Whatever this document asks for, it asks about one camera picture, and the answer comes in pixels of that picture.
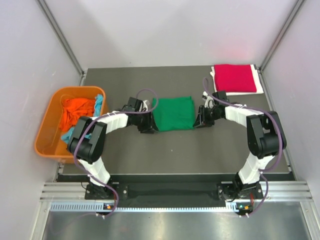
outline orange cloth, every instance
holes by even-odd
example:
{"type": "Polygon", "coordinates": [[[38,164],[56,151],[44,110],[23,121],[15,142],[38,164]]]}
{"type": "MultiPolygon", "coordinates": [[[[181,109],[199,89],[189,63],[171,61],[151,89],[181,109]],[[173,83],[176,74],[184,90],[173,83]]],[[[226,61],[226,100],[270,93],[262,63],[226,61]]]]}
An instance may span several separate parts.
{"type": "Polygon", "coordinates": [[[87,98],[66,99],[62,102],[63,114],[60,129],[68,131],[77,124],[81,116],[92,117],[95,112],[96,100],[87,98]]]}

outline white towel under red cloth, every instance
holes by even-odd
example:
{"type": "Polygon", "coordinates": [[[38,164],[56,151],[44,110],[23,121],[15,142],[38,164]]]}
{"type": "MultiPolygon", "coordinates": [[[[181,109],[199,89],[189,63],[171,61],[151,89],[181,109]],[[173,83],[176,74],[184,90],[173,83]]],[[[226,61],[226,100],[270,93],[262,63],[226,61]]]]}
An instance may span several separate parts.
{"type": "Polygon", "coordinates": [[[215,91],[226,91],[229,96],[264,92],[254,65],[219,64],[211,69],[215,91]]]}

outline red cloth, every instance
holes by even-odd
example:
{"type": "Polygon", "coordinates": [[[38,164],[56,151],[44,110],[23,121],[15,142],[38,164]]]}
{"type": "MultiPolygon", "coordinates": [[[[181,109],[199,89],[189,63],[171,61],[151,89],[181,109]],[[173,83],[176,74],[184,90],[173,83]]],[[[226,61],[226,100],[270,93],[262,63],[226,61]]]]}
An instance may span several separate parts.
{"type": "Polygon", "coordinates": [[[214,65],[214,82],[217,91],[256,93],[257,88],[250,65],[214,65]]]}
{"type": "Polygon", "coordinates": [[[66,99],[62,102],[63,114],[60,121],[60,129],[68,131],[77,124],[81,116],[92,117],[95,112],[96,100],[87,98],[66,99]]]}

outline vertical metal post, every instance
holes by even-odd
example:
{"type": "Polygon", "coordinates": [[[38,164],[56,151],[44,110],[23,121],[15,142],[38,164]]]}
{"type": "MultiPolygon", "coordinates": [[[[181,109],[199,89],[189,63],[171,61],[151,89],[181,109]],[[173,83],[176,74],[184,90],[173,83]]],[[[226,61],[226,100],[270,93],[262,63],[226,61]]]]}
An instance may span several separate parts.
{"type": "Polygon", "coordinates": [[[57,21],[55,20],[53,14],[51,13],[47,3],[45,0],[35,0],[40,9],[42,10],[43,14],[47,18],[48,22],[50,23],[55,35],[59,39],[60,43],[62,44],[66,54],[69,56],[70,60],[72,61],[74,67],[79,72],[81,76],[84,74],[84,70],[82,69],[80,63],[78,62],[74,52],[72,51],[71,47],[69,46],[67,39],[65,38],[64,34],[62,33],[57,21]]]}
{"type": "Polygon", "coordinates": [[[285,20],[279,34],[277,35],[277,37],[275,38],[274,42],[271,45],[271,48],[269,49],[267,55],[265,56],[264,60],[262,61],[261,66],[259,67],[259,69],[263,72],[266,68],[266,66],[268,65],[270,59],[272,58],[272,56],[275,54],[275,51],[277,50],[278,46],[280,45],[281,41],[283,40],[284,36],[286,35],[289,27],[292,25],[294,19],[296,18],[298,12],[300,11],[300,9],[302,8],[303,4],[305,3],[306,0],[297,0],[289,14],[289,16],[287,17],[287,19],[285,20]]]}

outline folded red cloth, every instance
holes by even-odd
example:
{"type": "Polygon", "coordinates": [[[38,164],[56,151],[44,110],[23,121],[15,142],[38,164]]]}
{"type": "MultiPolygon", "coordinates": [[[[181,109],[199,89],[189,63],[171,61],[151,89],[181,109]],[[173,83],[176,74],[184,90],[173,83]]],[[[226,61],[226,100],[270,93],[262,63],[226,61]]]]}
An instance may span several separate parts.
{"type": "Polygon", "coordinates": [[[214,82],[217,91],[256,93],[257,88],[250,65],[214,65],[214,82]]]}

